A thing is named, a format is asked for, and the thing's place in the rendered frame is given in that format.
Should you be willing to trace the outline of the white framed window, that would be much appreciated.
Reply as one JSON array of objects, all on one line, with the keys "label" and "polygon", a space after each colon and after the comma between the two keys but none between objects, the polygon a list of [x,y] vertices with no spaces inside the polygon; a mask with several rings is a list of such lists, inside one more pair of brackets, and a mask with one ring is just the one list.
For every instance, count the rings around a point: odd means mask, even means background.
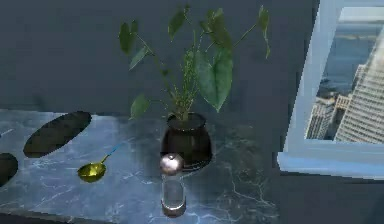
[{"label": "white framed window", "polygon": [[384,0],[320,0],[277,163],[384,181]]}]

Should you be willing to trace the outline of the dark marble top counter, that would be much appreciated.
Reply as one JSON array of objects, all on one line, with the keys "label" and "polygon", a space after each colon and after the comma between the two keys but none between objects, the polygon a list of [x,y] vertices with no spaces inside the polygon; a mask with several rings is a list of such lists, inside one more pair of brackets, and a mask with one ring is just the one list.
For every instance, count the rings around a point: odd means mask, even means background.
[{"label": "dark marble top counter", "polygon": [[[179,218],[161,208],[160,142],[165,123],[94,116],[62,148],[42,157],[23,153],[30,135],[55,119],[52,112],[0,110],[0,153],[18,160],[0,187],[0,212],[68,224],[280,224],[267,196],[261,151],[249,128],[210,123],[213,158],[184,174],[187,209]],[[105,161],[105,175],[87,183],[77,170]]]}]

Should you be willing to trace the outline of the black stove burner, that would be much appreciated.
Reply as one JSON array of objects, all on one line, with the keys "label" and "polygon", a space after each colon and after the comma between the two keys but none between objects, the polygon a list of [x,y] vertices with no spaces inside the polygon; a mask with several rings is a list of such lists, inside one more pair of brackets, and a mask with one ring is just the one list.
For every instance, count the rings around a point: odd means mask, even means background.
[{"label": "black stove burner", "polygon": [[91,120],[89,112],[75,111],[45,123],[26,141],[24,155],[28,158],[41,158],[58,150],[84,131]]},{"label": "black stove burner", "polygon": [[17,158],[11,153],[0,153],[0,187],[9,182],[17,171]]}]

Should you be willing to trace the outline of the green house plant black pot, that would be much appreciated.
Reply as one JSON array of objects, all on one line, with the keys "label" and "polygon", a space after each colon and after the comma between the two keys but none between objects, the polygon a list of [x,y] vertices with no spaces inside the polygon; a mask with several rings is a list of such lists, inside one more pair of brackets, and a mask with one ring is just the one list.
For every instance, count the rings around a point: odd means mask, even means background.
[{"label": "green house plant black pot", "polygon": [[146,42],[129,64],[129,68],[134,69],[150,56],[162,74],[170,101],[162,103],[168,116],[160,154],[180,155],[186,172],[206,166],[213,157],[206,118],[191,110],[196,96],[201,95],[217,111],[222,108],[232,89],[233,50],[239,45],[231,40],[221,8],[209,10],[199,26],[201,31],[193,33],[193,42],[183,54],[180,85],[174,82],[170,70]]}]

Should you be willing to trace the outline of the clear glass shaker metal cap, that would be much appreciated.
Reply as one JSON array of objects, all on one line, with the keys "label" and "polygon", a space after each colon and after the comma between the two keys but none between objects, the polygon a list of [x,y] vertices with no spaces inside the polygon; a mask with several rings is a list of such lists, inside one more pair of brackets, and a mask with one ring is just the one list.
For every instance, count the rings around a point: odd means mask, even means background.
[{"label": "clear glass shaker metal cap", "polygon": [[183,215],[186,210],[186,195],[182,181],[183,165],[183,158],[176,153],[166,154],[160,159],[162,211],[171,218]]}]

